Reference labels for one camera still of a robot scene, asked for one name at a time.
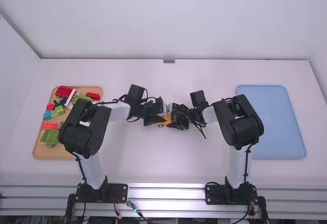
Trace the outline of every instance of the black bracket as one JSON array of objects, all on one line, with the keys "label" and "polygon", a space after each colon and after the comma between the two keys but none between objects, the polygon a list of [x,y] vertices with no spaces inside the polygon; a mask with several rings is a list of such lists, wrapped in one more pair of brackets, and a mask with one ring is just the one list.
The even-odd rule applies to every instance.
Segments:
[{"label": "black bracket", "polygon": [[76,203],[126,203],[127,184],[107,183],[107,178],[99,190],[94,190],[90,185],[78,184]]},{"label": "black bracket", "polygon": [[248,182],[233,189],[225,178],[225,185],[206,185],[205,203],[207,205],[248,205],[248,201],[258,202],[255,185]]}]

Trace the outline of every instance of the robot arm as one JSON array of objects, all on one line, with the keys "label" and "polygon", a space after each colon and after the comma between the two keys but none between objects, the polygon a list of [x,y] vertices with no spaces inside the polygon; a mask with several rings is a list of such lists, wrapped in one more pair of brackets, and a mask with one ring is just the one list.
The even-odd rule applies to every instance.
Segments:
[{"label": "robot arm", "polygon": [[202,112],[205,123],[219,122],[230,145],[227,180],[233,189],[250,180],[252,151],[264,133],[261,119],[244,95],[213,103]]},{"label": "robot arm", "polygon": [[109,122],[125,120],[130,105],[124,102],[99,104],[79,99],[59,131],[59,141],[76,157],[82,179],[98,190],[105,181],[98,151]]},{"label": "robot arm", "polygon": [[163,120],[159,115],[167,111],[167,106],[160,97],[155,102],[143,99],[144,91],[145,88],[131,85],[128,94],[112,102],[93,104],[79,99],[60,128],[59,142],[76,157],[82,179],[92,189],[99,190],[106,180],[98,151],[108,123],[137,117],[148,126]]}]

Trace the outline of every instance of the wooden tray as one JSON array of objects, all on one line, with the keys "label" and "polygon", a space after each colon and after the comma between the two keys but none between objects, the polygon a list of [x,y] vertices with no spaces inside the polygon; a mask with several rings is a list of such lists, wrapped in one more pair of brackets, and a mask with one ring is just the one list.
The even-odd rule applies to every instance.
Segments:
[{"label": "wooden tray", "polygon": [[[87,92],[97,93],[100,95],[100,101],[102,101],[102,89],[98,86],[67,86],[67,87],[75,88],[76,91],[82,95],[86,95]],[[57,91],[57,88],[58,87],[55,87],[52,90],[48,104],[53,104],[54,100],[57,100],[57,102],[60,101],[60,99],[55,96],[55,92]],[[37,139],[36,139],[34,149],[33,149],[33,157],[34,158],[36,158],[36,159],[51,159],[51,160],[73,160],[74,159],[74,157],[70,153],[68,153],[65,150],[65,147],[62,144],[60,144],[59,142],[53,148],[43,145],[41,143],[41,137],[44,133],[44,130],[42,130],[42,125],[44,123],[57,123],[59,126],[60,122],[64,122],[66,120],[66,118],[68,117],[68,114],[71,112],[71,110],[66,107],[64,109],[66,112],[62,115],[59,115],[50,120],[43,119],[42,124],[40,126],[39,134],[37,135]]]}]

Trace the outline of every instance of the green lego brick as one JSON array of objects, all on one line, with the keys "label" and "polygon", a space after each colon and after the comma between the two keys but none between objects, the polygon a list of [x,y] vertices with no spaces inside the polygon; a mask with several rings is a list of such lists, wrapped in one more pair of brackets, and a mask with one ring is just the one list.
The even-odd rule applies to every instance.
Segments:
[{"label": "green lego brick", "polygon": [[42,135],[41,142],[46,145],[56,145],[58,142],[59,131],[55,129],[46,129]]},{"label": "green lego brick", "polygon": [[55,117],[59,116],[59,114],[58,114],[55,110],[51,110],[51,111],[50,111],[50,116],[51,116],[52,118],[55,118]]},{"label": "green lego brick", "polygon": [[92,98],[90,98],[90,97],[87,97],[87,96],[83,97],[83,99],[84,99],[84,100],[88,100],[88,101],[93,101],[93,99],[92,99]]},{"label": "green lego brick", "polygon": [[82,96],[82,95],[80,95],[80,94],[76,95],[75,98],[74,98],[73,101],[72,101],[72,104],[74,105],[78,99],[81,99],[81,98],[83,98],[83,97],[84,97],[84,96]]},{"label": "green lego brick", "polygon": [[65,113],[65,110],[63,108],[62,105],[59,105],[55,108],[55,112],[58,114],[58,115],[61,115],[61,114],[64,114]]}]

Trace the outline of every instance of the aluminum rail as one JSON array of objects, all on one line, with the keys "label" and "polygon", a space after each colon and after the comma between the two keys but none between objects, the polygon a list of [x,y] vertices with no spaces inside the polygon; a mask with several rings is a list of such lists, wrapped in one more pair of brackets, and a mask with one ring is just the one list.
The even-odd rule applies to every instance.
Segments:
[{"label": "aluminum rail", "polygon": [[[203,184],[128,184],[128,198],[145,217],[240,218],[246,206],[209,206]],[[327,220],[327,189],[260,188],[271,219]],[[65,213],[67,197],[76,186],[0,186],[0,215],[59,215]],[[83,203],[73,215],[81,215]],[[125,217],[138,217],[125,204],[116,204]],[[87,204],[85,216],[115,216],[112,204]]]}]

